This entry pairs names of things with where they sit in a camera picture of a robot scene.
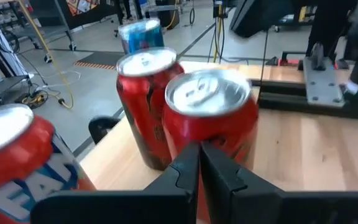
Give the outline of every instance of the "black handle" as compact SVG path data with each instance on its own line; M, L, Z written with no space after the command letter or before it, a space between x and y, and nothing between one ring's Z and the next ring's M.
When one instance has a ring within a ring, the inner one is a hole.
M95 144L99 143L105 135L107 135L108 129L112 129L120 121L119 118L112 116L99 116L93 118L88 125L89 132Z

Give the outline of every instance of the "silver can top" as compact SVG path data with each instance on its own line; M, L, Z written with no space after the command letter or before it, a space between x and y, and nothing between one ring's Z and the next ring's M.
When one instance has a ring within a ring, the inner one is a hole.
M144 77L170 68L177 61L177 53L168 47L138 50L117 62L117 71L125 77Z
M16 140L30 126L34 114L26 105L0 106L0 149Z
M237 70L200 70L171 80L165 101L177 113L219 116L239 109L251 95L250 81Z
M133 22L131 24L122 25L118 27L118 33L122 39L128 40L131 33L147 32L160 27L160 20L157 18L144 19Z

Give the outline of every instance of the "wooden table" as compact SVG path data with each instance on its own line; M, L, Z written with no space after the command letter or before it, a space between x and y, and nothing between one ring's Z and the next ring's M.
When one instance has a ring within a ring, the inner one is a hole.
M219 65L183 62L187 72ZM260 66L223 65L260 78ZM349 71L337 71L344 82ZM294 68L265 67L265 80L303 82ZM139 190L161 172L149 169L122 121L81 161L99 190ZM260 110L255 147L257 175L283 190L358 190L358 120Z

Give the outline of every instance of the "gray metal plate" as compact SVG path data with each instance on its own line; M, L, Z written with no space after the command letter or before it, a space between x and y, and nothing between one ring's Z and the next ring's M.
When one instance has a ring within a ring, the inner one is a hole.
M312 61L306 57L303 61L305 74L306 95L312 105L342 107L344 100L341 90L336 83L334 66L330 59L324 60L325 71L312 69Z

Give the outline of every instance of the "red soda can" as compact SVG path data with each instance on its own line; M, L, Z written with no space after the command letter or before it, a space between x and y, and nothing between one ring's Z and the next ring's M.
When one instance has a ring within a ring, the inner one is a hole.
M0 106L0 224L29 223L59 190L95 190L53 125L25 105Z
M251 88L237 70L200 70L172 80L163 117L172 159L190 142L210 141L249 167L258 120Z
M117 91L146 165L164 170L171 163L162 128L165 87L184 72L177 53L155 47L126 55L117 63Z

